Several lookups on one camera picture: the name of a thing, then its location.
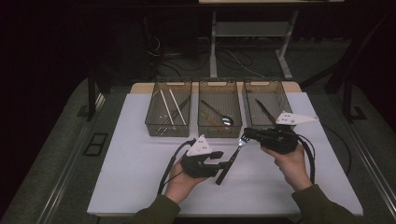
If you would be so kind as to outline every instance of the forearm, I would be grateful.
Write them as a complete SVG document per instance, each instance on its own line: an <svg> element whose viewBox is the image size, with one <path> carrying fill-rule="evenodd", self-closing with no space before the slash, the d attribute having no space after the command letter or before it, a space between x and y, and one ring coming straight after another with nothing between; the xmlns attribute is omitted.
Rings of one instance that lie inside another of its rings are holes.
<svg viewBox="0 0 396 224"><path fill-rule="evenodd" d="M169 198L158 195L150 207L138 211L128 224L171 224L180 207Z"/></svg>
<svg viewBox="0 0 396 224"><path fill-rule="evenodd" d="M331 202L318 185L295 192L292 197L299 206L304 223L360 224L345 207Z"/></svg>

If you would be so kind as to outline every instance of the white desk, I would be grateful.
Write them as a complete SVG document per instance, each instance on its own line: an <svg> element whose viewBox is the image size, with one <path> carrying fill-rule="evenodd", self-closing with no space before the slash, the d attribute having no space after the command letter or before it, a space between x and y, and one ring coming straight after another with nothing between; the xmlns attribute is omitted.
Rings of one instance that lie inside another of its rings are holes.
<svg viewBox="0 0 396 224"><path fill-rule="evenodd" d="M88 213L97 216L131 215L148 207L156 197L164 169L178 146L198 138L198 95L192 94L189 138L150 137L145 126L151 93L129 94L120 113L106 159L92 195ZM287 96L294 113L315 116L303 92ZM241 107L245 124L245 110ZM300 124L295 132L307 137L317 151L316 180L330 200L361 216L362 208L332 147L318 122ZM238 139L207 139L214 150L223 151L219 161L227 161ZM183 217L272 217L293 216L300 211L291 198L292 188L274 165L274 159L260 151L252 140L239 153L220 186L209 178L197 186L180 206Z"/></svg>

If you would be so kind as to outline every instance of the person's left hand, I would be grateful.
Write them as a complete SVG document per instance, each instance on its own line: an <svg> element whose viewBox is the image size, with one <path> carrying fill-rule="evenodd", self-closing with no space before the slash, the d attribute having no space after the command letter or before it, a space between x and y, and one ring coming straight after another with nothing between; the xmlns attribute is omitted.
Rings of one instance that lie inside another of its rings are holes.
<svg viewBox="0 0 396 224"><path fill-rule="evenodd" d="M186 199L197 184L207 179L207 177L192 178L184 173L180 160L172 166L169 178L172 179L167 184L165 196L177 204Z"/></svg>

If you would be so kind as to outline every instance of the fork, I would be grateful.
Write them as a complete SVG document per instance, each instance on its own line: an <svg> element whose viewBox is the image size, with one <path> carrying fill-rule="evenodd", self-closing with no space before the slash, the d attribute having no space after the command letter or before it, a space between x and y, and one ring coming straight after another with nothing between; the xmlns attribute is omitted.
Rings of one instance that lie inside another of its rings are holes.
<svg viewBox="0 0 396 224"><path fill-rule="evenodd" d="M230 170L231 166L233 165L233 162L235 161L236 156L238 156L239 151L241 150L242 147L244 147L248 143L248 140L250 140L250 139L248 137L246 137L244 134L242 134L241 138L239 139L238 148L236 149L235 153L231 156L231 158L229 160L229 165L227 166L227 168L223 169L223 171L219 175L218 179L216 180L217 185L221 184L224 177L227 175L228 171Z"/></svg>

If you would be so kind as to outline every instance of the hand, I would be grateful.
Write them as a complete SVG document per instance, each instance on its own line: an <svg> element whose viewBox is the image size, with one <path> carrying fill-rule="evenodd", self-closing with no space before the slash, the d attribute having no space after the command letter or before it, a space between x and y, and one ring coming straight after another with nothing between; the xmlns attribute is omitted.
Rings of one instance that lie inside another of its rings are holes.
<svg viewBox="0 0 396 224"><path fill-rule="evenodd" d="M197 184L207 179L207 177L192 178L185 174L180 160L172 166L169 178L172 179L167 184L168 187L166 188L165 196L177 204L186 199Z"/></svg>
<svg viewBox="0 0 396 224"><path fill-rule="evenodd" d="M275 164L294 191L300 191L312 186L312 182L305 170L303 146L299 144L294 151L288 154L279 154L265 147L262 147L262 150L275 158Z"/></svg>

